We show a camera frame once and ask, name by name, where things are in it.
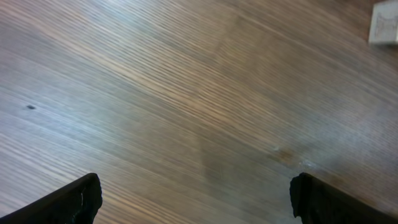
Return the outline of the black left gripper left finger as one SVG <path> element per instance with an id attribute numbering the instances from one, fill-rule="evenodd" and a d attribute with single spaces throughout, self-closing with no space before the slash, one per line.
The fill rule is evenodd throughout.
<path id="1" fill-rule="evenodd" d="M 89 173 L 1 217 L 1 224 L 92 224 L 102 204 L 100 179 Z"/>

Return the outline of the wooden block blue D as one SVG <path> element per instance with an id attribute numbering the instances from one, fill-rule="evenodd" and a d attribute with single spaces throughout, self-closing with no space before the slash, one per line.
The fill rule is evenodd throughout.
<path id="1" fill-rule="evenodd" d="M 368 43 L 397 45 L 397 0 L 375 3 L 369 27 Z"/>

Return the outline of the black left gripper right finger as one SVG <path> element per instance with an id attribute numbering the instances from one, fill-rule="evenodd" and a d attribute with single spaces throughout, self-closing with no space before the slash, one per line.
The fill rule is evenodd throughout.
<path id="1" fill-rule="evenodd" d="M 302 172 L 290 181 L 293 216 L 303 224 L 397 224 L 382 213 L 320 179 Z"/>

